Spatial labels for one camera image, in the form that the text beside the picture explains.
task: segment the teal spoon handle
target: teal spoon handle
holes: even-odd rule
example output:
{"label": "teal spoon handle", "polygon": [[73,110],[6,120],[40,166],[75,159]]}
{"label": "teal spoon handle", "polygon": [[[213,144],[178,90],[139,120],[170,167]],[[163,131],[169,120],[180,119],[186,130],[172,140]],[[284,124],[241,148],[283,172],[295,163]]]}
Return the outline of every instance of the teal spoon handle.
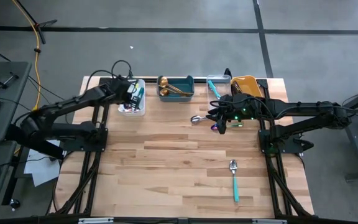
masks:
{"label": "teal spoon handle", "polygon": [[236,175],[233,175],[233,192],[234,192],[234,201],[235,201],[235,202],[240,201],[239,189],[238,189],[238,187],[237,187],[237,178],[236,178]]}

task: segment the clear plastic container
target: clear plastic container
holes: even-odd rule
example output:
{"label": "clear plastic container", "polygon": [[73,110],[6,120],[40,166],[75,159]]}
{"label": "clear plastic container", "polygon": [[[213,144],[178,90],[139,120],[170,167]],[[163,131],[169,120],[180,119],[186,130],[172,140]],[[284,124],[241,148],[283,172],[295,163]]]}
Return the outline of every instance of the clear plastic container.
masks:
{"label": "clear plastic container", "polygon": [[230,81],[231,77],[229,75],[208,75],[206,77],[206,92],[209,110],[214,108],[210,105],[210,101],[219,100],[220,96],[226,94],[231,95]]}
{"label": "clear plastic container", "polygon": [[[144,114],[146,114],[146,84],[144,82],[144,80],[138,80],[137,81],[138,84],[138,88],[136,89],[135,93],[132,94],[132,96],[137,96],[140,92],[140,89],[143,88],[144,89],[144,94],[142,99],[140,100],[140,104],[139,104],[139,110],[134,110],[134,111],[125,111],[124,109],[124,105],[119,105],[118,107],[118,111],[120,112],[120,114],[124,115],[124,116],[143,116]],[[135,87],[133,85],[131,85],[131,87],[129,87],[128,92],[132,93],[133,89]]]}

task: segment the wooden table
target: wooden table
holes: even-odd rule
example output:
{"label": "wooden table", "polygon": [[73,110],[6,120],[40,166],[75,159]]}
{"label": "wooden table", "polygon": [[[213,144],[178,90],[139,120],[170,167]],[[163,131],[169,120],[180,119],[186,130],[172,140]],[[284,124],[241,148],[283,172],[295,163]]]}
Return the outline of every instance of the wooden table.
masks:
{"label": "wooden table", "polygon": [[[93,77],[89,87],[99,79]],[[84,77],[81,91],[87,81]],[[268,79],[268,85],[271,98],[288,101],[283,79]],[[117,105],[109,109],[108,145],[102,153],[92,216],[273,218],[265,158],[257,140],[258,121],[244,121],[244,127],[228,128],[220,135],[210,130],[212,121],[190,123],[193,115],[203,116],[208,110],[206,84],[196,84],[187,103],[161,102],[155,84],[147,84],[145,92],[143,117],[124,117]],[[92,113],[93,108],[77,111],[73,122],[89,121]],[[277,124],[292,122],[283,118]],[[83,156],[74,152],[63,163],[56,189],[58,208],[78,185]],[[238,204],[232,195],[231,159],[239,166]],[[300,159],[284,154],[283,164],[289,189],[313,213]],[[284,211],[280,190],[278,195]]]}

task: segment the teal container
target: teal container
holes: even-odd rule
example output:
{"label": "teal container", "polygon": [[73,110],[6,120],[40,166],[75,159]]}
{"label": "teal container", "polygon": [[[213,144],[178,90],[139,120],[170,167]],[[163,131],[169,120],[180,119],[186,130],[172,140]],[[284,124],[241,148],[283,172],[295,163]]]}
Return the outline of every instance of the teal container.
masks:
{"label": "teal container", "polygon": [[191,76],[187,76],[186,78],[168,78],[169,84],[174,87],[180,89],[185,93],[193,93],[192,95],[183,96],[178,93],[170,93],[168,96],[161,96],[160,91],[161,87],[159,87],[160,79],[162,75],[157,78],[157,94],[160,97],[162,102],[189,102],[194,95],[194,79]]}

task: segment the yellow cable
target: yellow cable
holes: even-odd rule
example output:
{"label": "yellow cable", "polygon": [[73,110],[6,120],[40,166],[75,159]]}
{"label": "yellow cable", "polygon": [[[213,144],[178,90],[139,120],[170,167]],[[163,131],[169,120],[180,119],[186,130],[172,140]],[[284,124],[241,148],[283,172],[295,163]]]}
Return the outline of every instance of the yellow cable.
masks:
{"label": "yellow cable", "polygon": [[[38,38],[38,34],[37,31],[35,30],[34,25],[32,24],[30,18],[27,16],[27,14],[23,11],[23,9],[18,5],[18,3],[15,0],[12,0],[12,2],[16,5],[16,7],[20,10],[20,12],[22,12],[23,16],[27,19],[27,21],[29,22],[32,30],[34,31],[35,37],[37,38],[37,50],[40,50],[40,40]],[[39,52],[35,52],[35,74],[37,75],[37,79],[38,79],[38,96],[37,96],[37,102],[35,103],[35,106],[32,108],[33,110],[37,110],[38,109],[38,104],[40,102],[40,96],[41,96],[41,81],[40,81],[40,75],[38,74],[38,57],[39,57]]]}

